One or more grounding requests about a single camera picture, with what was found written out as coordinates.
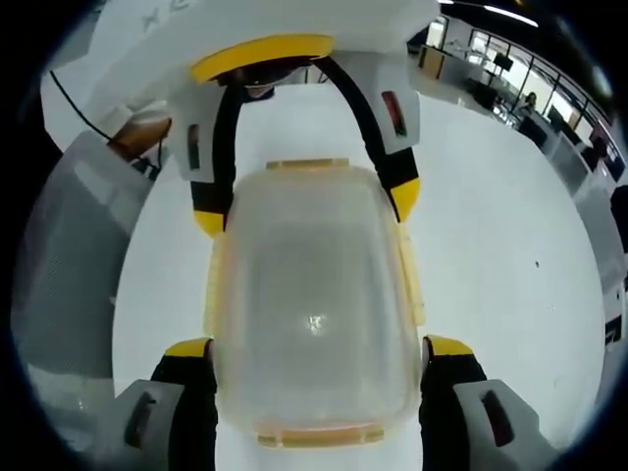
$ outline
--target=glass wall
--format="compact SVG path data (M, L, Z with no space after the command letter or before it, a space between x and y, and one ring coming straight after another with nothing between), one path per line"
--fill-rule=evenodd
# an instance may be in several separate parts
M428 38L425 43L428 46L435 47L437 49L443 48L443 43L445 42L445 31L447 28L447 18L438 17L433 22L430 23L430 27L428 29Z
M467 60L473 64L482 64L486 62L487 46L489 45L489 36L483 32L474 31L471 35L471 51L467 53Z
M507 56L508 46L507 42L497 39L496 37L491 37L487 45L487 62L484 63L484 68L487 71L492 74L499 74L501 72L501 68L494 63L494 60L497 54Z
M510 70L502 69L495 63L497 54L503 54L512 61ZM531 93L537 97L535 110L548 121L564 121L586 146L591 146L596 135L608 143L608 161L612 165L617 158L622 162L607 126L603 124L602 111L582 89L565 77L560 71L539 57L507 41L484 31L473 30L469 39L466 60L481 65L486 71L498 77L491 83L496 87L501 82L499 115L507 123L512 121L513 111Z

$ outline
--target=translucent plastic lid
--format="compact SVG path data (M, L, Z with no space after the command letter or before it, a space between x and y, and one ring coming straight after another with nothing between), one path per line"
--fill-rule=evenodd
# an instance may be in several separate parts
M275 434L384 428L416 412L418 339L375 174L255 174L237 186L223 238L221 418Z

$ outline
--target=black cable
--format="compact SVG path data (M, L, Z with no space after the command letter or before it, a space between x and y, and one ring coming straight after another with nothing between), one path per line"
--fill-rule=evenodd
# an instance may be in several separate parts
M161 138L159 139L159 147L157 147L157 165L159 166L160 171L164 168L164 166L161 164L161 151L163 148L164 137L166 137L165 134L162 135Z
M97 128L95 125L93 125L91 123L91 121L82 113L82 111L79 109L79 107L75 104L74 100L72 98L70 98L70 95L68 94L66 89L63 87L63 85L59 83L59 80L57 79L57 76L55 75L54 72L50 71L50 77L52 77L53 81L57 84L57 87L59 88L59 91L61 91L63 96L66 98L66 100L68 100L68 103L70 104L70 106L72 106L72 109L75 110L75 112L77 113L78 117L81 118L86 125L88 125L94 131L96 131L96 133L102 135L105 139L107 139L108 142L113 141L113 139L110 136L108 136L103 131L101 131L99 128Z

